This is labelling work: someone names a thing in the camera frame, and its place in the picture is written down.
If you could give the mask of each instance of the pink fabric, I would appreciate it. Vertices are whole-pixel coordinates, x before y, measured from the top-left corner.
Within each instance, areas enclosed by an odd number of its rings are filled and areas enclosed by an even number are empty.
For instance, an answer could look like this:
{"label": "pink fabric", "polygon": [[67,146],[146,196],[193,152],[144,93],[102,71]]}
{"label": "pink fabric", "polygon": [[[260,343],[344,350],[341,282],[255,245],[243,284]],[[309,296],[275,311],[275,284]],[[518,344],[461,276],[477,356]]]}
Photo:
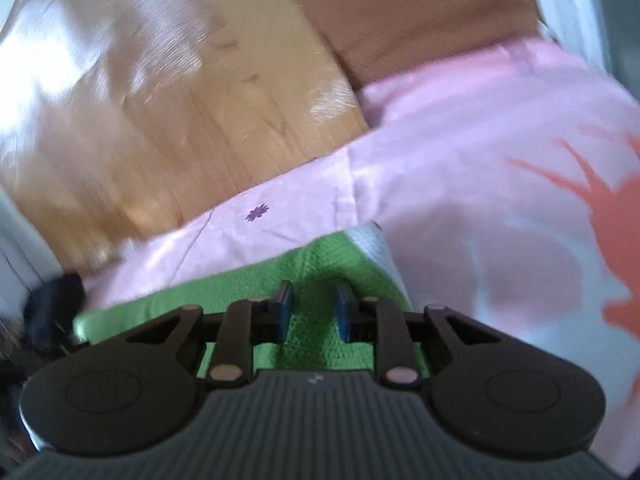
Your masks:
{"label": "pink fabric", "polygon": [[[593,450],[631,473],[640,456],[638,103],[543,40],[422,67],[365,88],[361,101],[380,127],[144,244],[88,280],[90,305],[373,220],[414,308],[446,303],[589,370],[607,396]],[[261,205],[268,210],[247,220]]]}

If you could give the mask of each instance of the orange print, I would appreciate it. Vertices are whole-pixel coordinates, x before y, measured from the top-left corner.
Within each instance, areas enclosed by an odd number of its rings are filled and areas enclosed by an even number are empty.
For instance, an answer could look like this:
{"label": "orange print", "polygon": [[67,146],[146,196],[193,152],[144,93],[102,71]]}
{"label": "orange print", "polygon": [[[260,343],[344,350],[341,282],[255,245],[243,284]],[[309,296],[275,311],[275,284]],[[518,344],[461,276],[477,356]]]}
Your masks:
{"label": "orange print", "polygon": [[[614,136],[597,128],[585,128],[617,142],[623,141],[640,158],[640,138],[631,135]],[[546,178],[560,189],[571,191],[591,209],[590,223],[600,253],[609,270],[631,293],[629,300],[612,301],[603,309],[604,321],[617,326],[640,341],[640,173],[631,174],[616,190],[594,171],[585,158],[565,140],[559,141],[580,166],[586,183],[571,181],[560,174],[537,168],[524,160],[509,159],[508,163]],[[629,402],[640,395],[640,373],[636,376]]]}

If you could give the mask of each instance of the green towel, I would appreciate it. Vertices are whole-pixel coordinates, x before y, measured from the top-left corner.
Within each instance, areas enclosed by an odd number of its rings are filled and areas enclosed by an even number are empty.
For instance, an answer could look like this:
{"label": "green towel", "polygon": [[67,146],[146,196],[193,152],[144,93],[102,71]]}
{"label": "green towel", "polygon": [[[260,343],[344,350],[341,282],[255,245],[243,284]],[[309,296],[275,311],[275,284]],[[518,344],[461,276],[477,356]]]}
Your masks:
{"label": "green towel", "polygon": [[[375,237],[378,241],[371,244]],[[223,312],[233,301],[269,297],[281,280],[289,280],[295,306],[287,341],[281,346],[255,347],[255,368],[371,368],[371,345],[346,344],[338,338],[332,280],[344,278],[356,294],[389,298],[407,310],[409,304],[397,271],[388,264],[390,257],[385,254],[372,259],[366,255],[372,251],[362,249],[368,244],[373,245],[374,252],[382,247],[382,252],[388,253],[383,240],[382,232],[373,224],[330,234],[272,260],[174,286],[109,310],[81,314],[75,320],[75,332],[81,340],[96,344],[184,304],[199,304],[205,313]],[[391,272],[383,270],[390,266]],[[209,362],[212,346],[207,349],[199,375]]]}

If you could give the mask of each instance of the wooden floor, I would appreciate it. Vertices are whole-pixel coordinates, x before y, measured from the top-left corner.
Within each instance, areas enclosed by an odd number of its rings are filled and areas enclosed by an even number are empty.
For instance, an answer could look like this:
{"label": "wooden floor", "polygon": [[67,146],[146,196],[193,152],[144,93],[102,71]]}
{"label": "wooden floor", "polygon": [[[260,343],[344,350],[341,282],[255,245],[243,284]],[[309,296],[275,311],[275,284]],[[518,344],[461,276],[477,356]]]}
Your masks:
{"label": "wooden floor", "polygon": [[18,0],[0,59],[0,180],[67,268],[366,129],[294,0]]}

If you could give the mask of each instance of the brown pillow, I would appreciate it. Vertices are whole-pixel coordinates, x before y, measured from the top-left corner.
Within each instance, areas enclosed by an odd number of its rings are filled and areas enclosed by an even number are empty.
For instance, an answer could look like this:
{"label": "brown pillow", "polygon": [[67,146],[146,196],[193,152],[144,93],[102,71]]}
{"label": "brown pillow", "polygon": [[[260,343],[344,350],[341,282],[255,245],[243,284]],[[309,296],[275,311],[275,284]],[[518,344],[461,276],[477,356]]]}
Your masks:
{"label": "brown pillow", "polygon": [[355,88],[538,25],[535,0],[299,1]]}

